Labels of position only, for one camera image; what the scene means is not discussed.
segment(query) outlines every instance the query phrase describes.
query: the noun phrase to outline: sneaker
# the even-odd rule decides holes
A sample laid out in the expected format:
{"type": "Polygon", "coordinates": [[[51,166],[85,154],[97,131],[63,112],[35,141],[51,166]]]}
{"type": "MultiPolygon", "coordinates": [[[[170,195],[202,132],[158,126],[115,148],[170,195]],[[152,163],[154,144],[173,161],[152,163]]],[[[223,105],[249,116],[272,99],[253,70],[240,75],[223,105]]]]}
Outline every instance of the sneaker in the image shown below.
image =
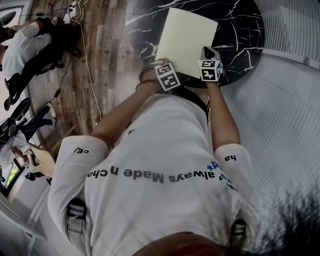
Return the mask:
{"type": "Polygon", "coordinates": [[[51,105],[51,103],[48,103],[47,106],[50,108],[50,110],[49,110],[50,115],[53,118],[56,118],[57,114],[56,114],[56,111],[55,111],[54,107],[51,105]]]}
{"type": "Polygon", "coordinates": [[[54,119],[53,117],[52,118],[49,118],[52,122],[51,126],[52,128],[56,128],[57,127],[57,122],[56,122],[56,119],[54,119]]]}
{"type": "Polygon", "coordinates": [[[54,26],[62,25],[64,23],[65,23],[64,20],[62,18],[60,18],[60,17],[54,17],[53,20],[52,20],[52,24],[54,26]]]}

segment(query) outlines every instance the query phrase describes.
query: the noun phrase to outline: round table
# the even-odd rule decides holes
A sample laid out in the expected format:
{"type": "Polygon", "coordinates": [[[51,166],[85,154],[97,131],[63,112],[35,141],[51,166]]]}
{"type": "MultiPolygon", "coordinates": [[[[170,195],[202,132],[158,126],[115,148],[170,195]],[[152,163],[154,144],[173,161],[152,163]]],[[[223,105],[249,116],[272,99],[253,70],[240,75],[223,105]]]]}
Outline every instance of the round table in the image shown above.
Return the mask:
{"type": "MultiPolygon", "coordinates": [[[[218,22],[212,47],[219,52],[225,69],[221,86],[239,80],[258,64],[265,29],[254,0],[131,0],[126,9],[125,29],[133,49],[146,65],[155,60],[169,8],[218,22]]],[[[185,86],[205,87],[200,79],[180,73],[178,77],[185,86]]]]}

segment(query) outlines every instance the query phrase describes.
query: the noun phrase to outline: notepad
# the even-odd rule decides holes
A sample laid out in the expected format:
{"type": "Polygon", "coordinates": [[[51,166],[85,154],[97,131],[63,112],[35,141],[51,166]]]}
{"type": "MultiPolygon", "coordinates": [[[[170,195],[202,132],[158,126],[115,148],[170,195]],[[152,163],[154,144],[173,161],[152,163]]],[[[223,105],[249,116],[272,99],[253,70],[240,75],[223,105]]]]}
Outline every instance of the notepad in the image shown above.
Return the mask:
{"type": "Polygon", "coordinates": [[[198,61],[204,46],[211,47],[218,23],[189,11],[170,8],[156,59],[169,58],[176,72],[200,78],[198,61]]]}

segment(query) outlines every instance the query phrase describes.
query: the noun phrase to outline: backpack strap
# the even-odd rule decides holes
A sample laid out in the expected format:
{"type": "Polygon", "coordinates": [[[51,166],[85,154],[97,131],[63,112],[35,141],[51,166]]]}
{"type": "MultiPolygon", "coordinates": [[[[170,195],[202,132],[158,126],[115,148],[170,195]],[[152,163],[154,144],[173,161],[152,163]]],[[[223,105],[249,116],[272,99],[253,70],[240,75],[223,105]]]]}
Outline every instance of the backpack strap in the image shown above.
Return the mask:
{"type": "Polygon", "coordinates": [[[229,238],[229,243],[233,247],[242,248],[246,239],[246,227],[246,222],[240,218],[233,223],[231,227],[231,236],[229,238]]]}
{"type": "Polygon", "coordinates": [[[84,256],[91,256],[92,221],[87,206],[80,198],[70,201],[66,213],[65,232],[73,246],[84,256]]]}

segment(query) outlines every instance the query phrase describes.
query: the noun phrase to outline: wooden floor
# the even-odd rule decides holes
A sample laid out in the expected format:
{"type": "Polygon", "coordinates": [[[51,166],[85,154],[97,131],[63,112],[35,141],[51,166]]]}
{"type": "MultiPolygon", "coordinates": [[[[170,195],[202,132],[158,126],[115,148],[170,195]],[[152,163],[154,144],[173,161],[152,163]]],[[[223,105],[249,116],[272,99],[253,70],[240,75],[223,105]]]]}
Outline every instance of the wooden floor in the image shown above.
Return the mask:
{"type": "MultiPolygon", "coordinates": [[[[51,8],[49,4],[54,2],[52,9],[58,10],[65,8],[71,0],[34,0],[31,13],[48,13],[51,8]]],[[[142,61],[127,40],[126,7],[127,0],[89,0],[85,5],[83,32],[88,65],[97,100],[104,115],[135,91],[138,75],[143,67],[142,61]]],[[[63,18],[65,12],[51,12],[48,17],[63,18]]],[[[77,135],[89,134],[100,115],[89,79],[82,37],[78,48],[83,53],[82,58],[71,59],[61,93],[52,101],[57,112],[57,127],[42,127],[38,133],[47,149],[73,125],[77,125],[77,135]]],[[[65,67],[69,58],[70,54],[65,53],[65,67]]],[[[54,96],[65,71],[66,68],[55,69],[32,79],[27,90],[33,111],[38,110],[54,96]]]]}

